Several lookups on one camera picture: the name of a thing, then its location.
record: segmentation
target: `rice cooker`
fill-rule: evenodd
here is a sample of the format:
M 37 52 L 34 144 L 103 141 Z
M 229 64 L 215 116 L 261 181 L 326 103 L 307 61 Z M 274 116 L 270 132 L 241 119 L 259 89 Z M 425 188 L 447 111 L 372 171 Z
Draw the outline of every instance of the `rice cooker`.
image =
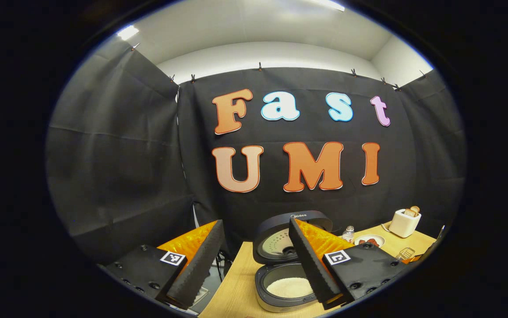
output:
M 289 224 L 292 218 L 326 231 L 332 230 L 332 221 L 319 211 L 286 213 L 271 217 L 258 226 L 252 252 L 254 260 L 264 266 L 256 272 L 256 296 L 260 306 L 271 312 L 299 310 L 316 301 L 314 293 L 286 298 L 274 295 L 267 289 L 270 284 L 280 279 L 306 279 L 297 252 L 289 238 Z

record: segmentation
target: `white toaster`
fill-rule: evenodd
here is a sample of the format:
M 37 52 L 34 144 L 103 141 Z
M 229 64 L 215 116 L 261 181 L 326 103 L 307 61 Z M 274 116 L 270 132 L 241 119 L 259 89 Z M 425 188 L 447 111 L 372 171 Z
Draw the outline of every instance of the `white toaster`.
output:
M 417 225 L 419 220 L 421 219 L 421 214 L 416 217 L 405 215 L 405 209 L 401 209 L 395 211 L 395 215 L 393 215 L 393 221 L 389 225 L 389 231 L 397 234 L 402 238 L 409 237 L 415 229 L 417 229 Z

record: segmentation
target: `plate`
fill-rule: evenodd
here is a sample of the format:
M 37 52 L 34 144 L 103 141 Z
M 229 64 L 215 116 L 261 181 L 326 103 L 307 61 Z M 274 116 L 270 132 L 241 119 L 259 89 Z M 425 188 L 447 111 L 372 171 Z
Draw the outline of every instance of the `plate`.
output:
M 355 245 L 358 245 L 358 242 L 359 242 L 359 240 L 361 240 L 361 239 L 365 240 L 366 242 L 367 242 L 367 240 L 369 240 L 369 239 L 374 239 L 374 240 L 375 240 L 375 242 L 377 242 L 377 244 L 379 244 L 379 247 L 382 247 L 382 246 L 383 246 L 383 244 L 385 244 L 385 239 L 384 239 L 383 237 L 381 237 L 381 236 L 379 236 L 379 235 L 375 235 L 375 234 L 362 235 L 362 236 L 360 236 L 360 237 L 358 237 L 358 238 L 356 238 L 356 239 L 354 240 L 354 244 L 355 244 Z

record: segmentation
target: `plastic bottle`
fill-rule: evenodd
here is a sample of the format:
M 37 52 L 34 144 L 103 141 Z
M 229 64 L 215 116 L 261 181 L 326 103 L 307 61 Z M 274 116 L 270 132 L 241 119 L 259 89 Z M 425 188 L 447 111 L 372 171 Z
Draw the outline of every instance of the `plastic bottle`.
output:
M 348 226 L 344 233 L 342 233 L 342 239 L 349 241 L 350 243 L 354 244 L 354 227 Z

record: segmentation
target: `white wall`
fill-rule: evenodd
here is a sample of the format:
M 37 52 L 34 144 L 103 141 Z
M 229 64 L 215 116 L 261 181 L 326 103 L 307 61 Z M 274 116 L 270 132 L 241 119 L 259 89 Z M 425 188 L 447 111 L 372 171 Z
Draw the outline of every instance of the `white wall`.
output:
M 292 42 L 244 42 L 216 46 L 191 52 L 157 65 L 168 76 L 175 74 L 180 84 L 195 78 L 213 74 L 264 67 L 322 68 L 374 78 L 381 78 L 379 71 L 368 60 L 320 46 Z
M 421 71 L 432 70 L 429 62 L 396 36 L 391 36 L 371 62 L 387 83 L 399 86 L 423 76 Z

